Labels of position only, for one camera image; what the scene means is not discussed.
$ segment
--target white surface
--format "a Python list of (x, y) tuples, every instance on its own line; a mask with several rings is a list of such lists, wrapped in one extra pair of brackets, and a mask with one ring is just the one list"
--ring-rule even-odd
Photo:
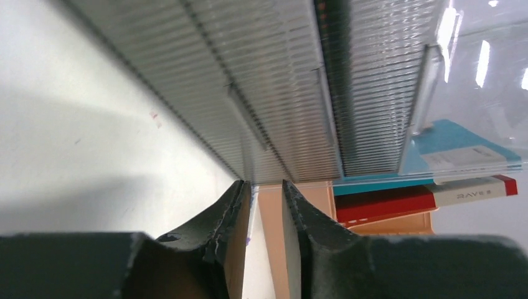
[(275, 289), (271, 278), (270, 261), (264, 228), (258, 207), (258, 197), (253, 202), (253, 217), (250, 218), (250, 241), (246, 248), (243, 299), (275, 299)]
[(234, 180), (50, 2), (0, 1), (0, 40), (0, 233), (157, 237)]
[(526, 0), (450, 0), (450, 2), (457, 11), (464, 12), (460, 32), (462, 35), (528, 21)]

